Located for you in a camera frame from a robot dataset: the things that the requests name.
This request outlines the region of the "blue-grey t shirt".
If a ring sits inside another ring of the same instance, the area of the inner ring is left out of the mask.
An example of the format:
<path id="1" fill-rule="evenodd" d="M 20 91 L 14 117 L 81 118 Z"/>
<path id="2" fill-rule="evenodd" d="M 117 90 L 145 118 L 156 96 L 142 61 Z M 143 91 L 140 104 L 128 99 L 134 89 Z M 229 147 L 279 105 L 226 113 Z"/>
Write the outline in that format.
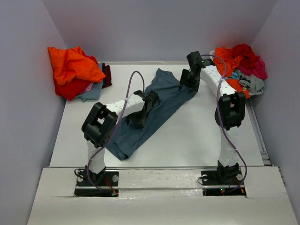
<path id="1" fill-rule="evenodd" d="M 172 72 L 157 69 L 145 91 L 155 91 L 159 100 L 150 110 L 145 127 L 140 128 L 132 122 L 127 124 L 123 118 L 106 149 L 119 160 L 130 158 L 184 103 L 196 95 L 185 86 L 179 89 L 179 84 Z"/>

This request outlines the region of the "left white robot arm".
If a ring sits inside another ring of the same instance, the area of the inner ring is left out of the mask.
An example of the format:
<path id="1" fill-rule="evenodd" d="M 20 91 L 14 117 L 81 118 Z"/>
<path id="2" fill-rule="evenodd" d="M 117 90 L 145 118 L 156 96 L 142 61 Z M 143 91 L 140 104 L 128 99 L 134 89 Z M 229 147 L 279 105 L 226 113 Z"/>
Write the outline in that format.
<path id="1" fill-rule="evenodd" d="M 82 125 L 82 132 L 87 143 L 88 162 L 82 179 L 99 186 L 105 177 L 106 146 L 117 131 L 117 125 L 124 121 L 132 122 L 138 128 L 146 126 L 146 121 L 153 106 L 160 100 L 158 94 L 151 90 L 144 93 L 135 91 L 132 95 L 118 102 L 104 105 L 95 103 Z"/>

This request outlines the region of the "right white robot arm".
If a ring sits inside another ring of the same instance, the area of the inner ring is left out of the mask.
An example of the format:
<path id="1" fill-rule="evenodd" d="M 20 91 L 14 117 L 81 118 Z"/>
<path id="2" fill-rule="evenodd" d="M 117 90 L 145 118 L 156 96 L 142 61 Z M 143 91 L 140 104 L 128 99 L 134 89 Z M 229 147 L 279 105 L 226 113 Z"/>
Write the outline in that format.
<path id="1" fill-rule="evenodd" d="M 201 55 L 198 51 L 187 55 L 189 69 L 184 69 L 179 87 L 187 87 L 192 92 L 199 89 L 200 81 L 206 82 L 216 96 L 215 121 L 220 128 L 220 155 L 215 170 L 201 174 L 202 184 L 227 185 L 242 177 L 237 149 L 239 128 L 245 118 L 246 95 L 236 91 L 225 80 L 225 73 L 219 73 L 213 61 L 214 55 Z"/>

